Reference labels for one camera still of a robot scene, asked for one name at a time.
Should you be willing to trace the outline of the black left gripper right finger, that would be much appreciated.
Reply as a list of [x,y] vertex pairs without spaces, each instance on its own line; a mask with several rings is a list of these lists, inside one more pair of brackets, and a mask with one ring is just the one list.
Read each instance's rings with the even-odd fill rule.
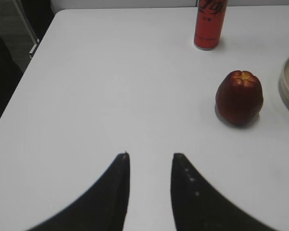
[[214,189],[184,154],[173,155],[171,205],[178,231],[270,231]]

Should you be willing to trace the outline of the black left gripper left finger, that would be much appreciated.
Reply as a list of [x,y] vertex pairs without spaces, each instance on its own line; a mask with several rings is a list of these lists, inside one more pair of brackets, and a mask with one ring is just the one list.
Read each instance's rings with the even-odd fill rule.
[[68,207],[33,231],[121,231],[130,195],[130,157],[118,154],[108,169]]

